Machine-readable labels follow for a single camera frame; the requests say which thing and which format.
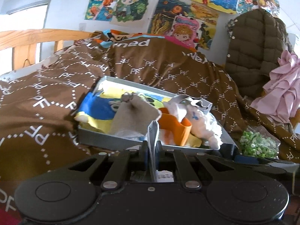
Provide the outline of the grey beige sock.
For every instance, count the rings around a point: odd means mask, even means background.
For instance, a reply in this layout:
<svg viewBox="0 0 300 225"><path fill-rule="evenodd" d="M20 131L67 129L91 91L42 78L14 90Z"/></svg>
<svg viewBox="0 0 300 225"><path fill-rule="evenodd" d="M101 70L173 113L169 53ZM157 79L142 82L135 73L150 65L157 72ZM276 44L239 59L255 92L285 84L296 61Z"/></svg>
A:
<svg viewBox="0 0 300 225"><path fill-rule="evenodd" d="M162 112L135 93L121 96L111 122L110 135L122 138L138 138L147 134L153 120L159 120Z"/></svg>

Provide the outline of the bag of green paper stars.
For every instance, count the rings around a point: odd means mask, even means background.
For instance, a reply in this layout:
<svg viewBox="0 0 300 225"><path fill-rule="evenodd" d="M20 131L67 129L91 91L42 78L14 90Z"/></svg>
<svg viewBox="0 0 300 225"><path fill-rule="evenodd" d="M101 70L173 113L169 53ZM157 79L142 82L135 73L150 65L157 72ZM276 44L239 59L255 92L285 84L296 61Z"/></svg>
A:
<svg viewBox="0 0 300 225"><path fill-rule="evenodd" d="M245 156L278 159L280 141L261 125L247 126L239 142Z"/></svg>

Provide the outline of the orange cloth pouch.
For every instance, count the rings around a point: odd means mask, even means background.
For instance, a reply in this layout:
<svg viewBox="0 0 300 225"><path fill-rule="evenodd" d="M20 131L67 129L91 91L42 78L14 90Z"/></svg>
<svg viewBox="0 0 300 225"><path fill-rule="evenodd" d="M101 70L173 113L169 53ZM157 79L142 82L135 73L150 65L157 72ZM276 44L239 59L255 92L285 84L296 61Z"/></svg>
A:
<svg viewBox="0 0 300 225"><path fill-rule="evenodd" d="M170 131L173 134L173 141L176 146L184 146L191 132L192 124L187 118L181 122L174 115L171 115L167 108L159 108L162 115L158 121L160 129Z"/></svg>

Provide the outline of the white plush toy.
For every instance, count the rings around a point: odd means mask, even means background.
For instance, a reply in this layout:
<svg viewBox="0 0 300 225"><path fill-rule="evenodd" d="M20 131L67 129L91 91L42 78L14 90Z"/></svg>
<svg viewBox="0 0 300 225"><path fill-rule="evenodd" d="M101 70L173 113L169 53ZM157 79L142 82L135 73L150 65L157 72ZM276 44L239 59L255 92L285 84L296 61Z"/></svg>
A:
<svg viewBox="0 0 300 225"><path fill-rule="evenodd" d="M185 117L192 124L186 144L180 147L199 148L204 145L217 150L221 147L223 144L221 140L222 127L215 117L210 114L212 103L202 98L180 94L174 96L168 102L164 102L163 105L179 122ZM161 132L164 134L164 144L175 145L173 134L170 131L161 129Z"/></svg>

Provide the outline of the pink cloth garment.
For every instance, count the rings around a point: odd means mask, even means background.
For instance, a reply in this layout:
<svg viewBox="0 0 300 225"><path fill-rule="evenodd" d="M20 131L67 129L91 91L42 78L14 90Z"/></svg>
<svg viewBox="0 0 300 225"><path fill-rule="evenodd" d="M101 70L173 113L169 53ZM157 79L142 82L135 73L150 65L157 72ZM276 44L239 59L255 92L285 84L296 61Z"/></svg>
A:
<svg viewBox="0 0 300 225"><path fill-rule="evenodd" d="M276 122L289 123L299 108L299 58L285 50L278 63L263 86L265 95L255 99L251 107Z"/></svg>

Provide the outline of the brown PF patterned duvet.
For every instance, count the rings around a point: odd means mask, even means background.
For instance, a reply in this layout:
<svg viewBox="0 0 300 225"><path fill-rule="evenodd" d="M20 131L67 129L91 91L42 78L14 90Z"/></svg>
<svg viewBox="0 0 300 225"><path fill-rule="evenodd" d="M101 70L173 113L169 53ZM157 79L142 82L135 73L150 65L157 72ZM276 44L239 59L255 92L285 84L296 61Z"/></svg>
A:
<svg viewBox="0 0 300 225"><path fill-rule="evenodd" d="M280 158L299 162L299 139L251 108L226 71L203 54L161 37L110 42L100 34L1 76L1 224L19 221L20 182L97 153L78 144L74 115L104 76L204 98L232 139L260 123L281 140Z"/></svg>

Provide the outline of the olive green quilted jacket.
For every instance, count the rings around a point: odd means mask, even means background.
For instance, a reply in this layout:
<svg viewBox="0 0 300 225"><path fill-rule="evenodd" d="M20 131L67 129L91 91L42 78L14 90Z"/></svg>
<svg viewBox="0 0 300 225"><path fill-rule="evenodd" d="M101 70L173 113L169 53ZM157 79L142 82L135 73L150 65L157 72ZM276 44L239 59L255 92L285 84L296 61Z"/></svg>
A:
<svg viewBox="0 0 300 225"><path fill-rule="evenodd" d="M242 96L255 99L279 66L283 51L293 52L286 26L263 9L239 15L234 20L225 70Z"/></svg>

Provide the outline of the pink anime girl poster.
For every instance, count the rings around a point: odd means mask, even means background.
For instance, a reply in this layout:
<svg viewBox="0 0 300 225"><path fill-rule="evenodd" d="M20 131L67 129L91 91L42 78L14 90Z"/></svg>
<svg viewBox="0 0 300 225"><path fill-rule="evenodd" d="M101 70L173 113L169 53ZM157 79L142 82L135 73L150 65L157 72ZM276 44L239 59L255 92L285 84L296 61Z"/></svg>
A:
<svg viewBox="0 0 300 225"><path fill-rule="evenodd" d="M205 26L206 24L202 20L177 15L167 35L189 47L197 49L202 36L203 25Z"/></svg>

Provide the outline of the dark sunflower painting poster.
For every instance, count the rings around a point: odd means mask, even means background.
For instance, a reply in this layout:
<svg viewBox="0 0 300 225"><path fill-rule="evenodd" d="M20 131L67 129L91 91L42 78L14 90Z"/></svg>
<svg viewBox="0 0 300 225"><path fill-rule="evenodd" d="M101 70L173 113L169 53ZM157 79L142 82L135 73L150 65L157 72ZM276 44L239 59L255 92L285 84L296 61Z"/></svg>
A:
<svg viewBox="0 0 300 225"><path fill-rule="evenodd" d="M180 0L159 0L147 32L153 35L165 36L176 43L185 45L177 39L167 35L171 29L174 18L177 15L192 17L202 20L205 23L205 25L202 26L202 36L196 50L199 48L209 50L216 33L219 14L212 9L197 3L188 4Z"/></svg>

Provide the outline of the blonde boy green poster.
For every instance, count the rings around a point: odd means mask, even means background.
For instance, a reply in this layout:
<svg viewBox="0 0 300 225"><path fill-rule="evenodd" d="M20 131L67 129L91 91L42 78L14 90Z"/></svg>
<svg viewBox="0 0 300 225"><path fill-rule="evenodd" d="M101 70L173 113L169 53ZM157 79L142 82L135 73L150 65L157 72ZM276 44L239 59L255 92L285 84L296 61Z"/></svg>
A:
<svg viewBox="0 0 300 225"><path fill-rule="evenodd" d="M124 27L143 27L149 18L149 5L152 1L117 0L110 23Z"/></svg>

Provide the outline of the red hair character poster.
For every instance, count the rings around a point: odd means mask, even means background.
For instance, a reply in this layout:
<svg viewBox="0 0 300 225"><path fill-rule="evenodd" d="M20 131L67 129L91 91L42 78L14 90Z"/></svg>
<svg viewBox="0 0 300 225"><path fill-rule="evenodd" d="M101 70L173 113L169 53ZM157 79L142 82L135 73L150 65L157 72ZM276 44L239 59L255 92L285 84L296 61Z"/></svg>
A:
<svg viewBox="0 0 300 225"><path fill-rule="evenodd" d="M258 0L237 0L236 12L243 14L258 8Z"/></svg>

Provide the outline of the orange hair mermaid poster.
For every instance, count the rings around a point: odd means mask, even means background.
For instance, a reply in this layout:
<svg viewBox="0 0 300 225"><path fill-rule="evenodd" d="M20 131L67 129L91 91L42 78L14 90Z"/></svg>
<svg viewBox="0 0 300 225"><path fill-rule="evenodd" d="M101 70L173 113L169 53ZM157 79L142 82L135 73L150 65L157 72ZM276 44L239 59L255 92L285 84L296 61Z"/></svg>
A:
<svg viewBox="0 0 300 225"><path fill-rule="evenodd" d="M113 6L117 0L89 0L85 20L110 22L113 16Z"/></svg>

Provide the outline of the wooden bed rail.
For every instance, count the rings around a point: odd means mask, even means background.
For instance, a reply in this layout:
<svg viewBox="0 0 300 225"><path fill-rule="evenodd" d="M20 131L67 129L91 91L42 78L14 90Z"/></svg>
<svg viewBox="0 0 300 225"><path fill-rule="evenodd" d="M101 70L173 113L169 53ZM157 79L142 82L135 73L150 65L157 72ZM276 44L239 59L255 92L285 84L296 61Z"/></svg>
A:
<svg viewBox="0 0 300 225"><path fill-rule="evenodd" d="M12 49L12 69L33 65L36 61L37 44L54 43L54 52L64 47L65 41L78 41L92 37L92 32L67 29L27 29L24 31L2 31L1 50Z"/></svg>

